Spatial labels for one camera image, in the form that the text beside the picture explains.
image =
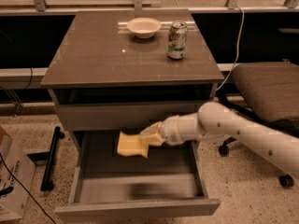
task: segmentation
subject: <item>closed drawer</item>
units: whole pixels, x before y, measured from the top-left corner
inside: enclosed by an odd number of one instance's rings
[[[146,128],[175,114],[196,112],[201,101],[58,105],[56,113],[67,131]]]
[[[85,132],[65,222],[212,215],[195,143],[153,147],[147,159],[116,153],[118,133]]]

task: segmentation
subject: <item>brown tabletop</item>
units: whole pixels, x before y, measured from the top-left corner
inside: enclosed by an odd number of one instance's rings
[[[221,82],[219,70],[188,9],[144,10],[162,29],[139,39],[126,23],[132,10],[79,12],[59,47],[43,88],[100,88]],[[185,58],[167,56],[172,21],[186,21],[189,32]]]

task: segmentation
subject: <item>cabinet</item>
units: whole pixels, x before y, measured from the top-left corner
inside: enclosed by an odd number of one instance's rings
[[[79,12],[41,86],[78,148],[79,160],[64,221],[212,215],[197,146],[153,147],[147,159],[116,153],[119,131],[138,133],[157,120],[195,112],[214,95],[222,75],[186,9],[144,10],[162,22],[150,39],[125,24],[132,10]],[[186,57],[167,57],[172,21],[186,21]]]

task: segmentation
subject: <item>open drawer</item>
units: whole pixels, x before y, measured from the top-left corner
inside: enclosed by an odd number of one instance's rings
[[[149,157],[117,154],[118,132],[85,132],[69,205],[57,207],[65,222],[212,215],[197,144],[151,147]]]

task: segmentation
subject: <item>floor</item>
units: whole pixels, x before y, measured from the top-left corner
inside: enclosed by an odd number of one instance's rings
[[[25,105],[22,113],[14,117],[12,105],[0,105],[0,123],[25,153],[47,151],[55,126],[60,122],[52,103]],[[54,218],[63,223],[53,212],[55,206],[67,205],[78,152],[68,133],[59,142],[53,171],[55,189],[41,192],[40,185],[45,166],[37,166],[31,187],[33,196]],[[299,223],[299,180],[290,189],[282,188],[278,177],[283,173],[269,162],[252,153],[242,144],[231,145],[229,157],[218,154],[218,144],[202,143],[198,154],[202,163],[203,179],[209,198],[217,198],[221,205],[213,216],[178,217],[109,224],[216,224],[216,223]],[[51,223],[31,199],[22,219],[3,223]]]

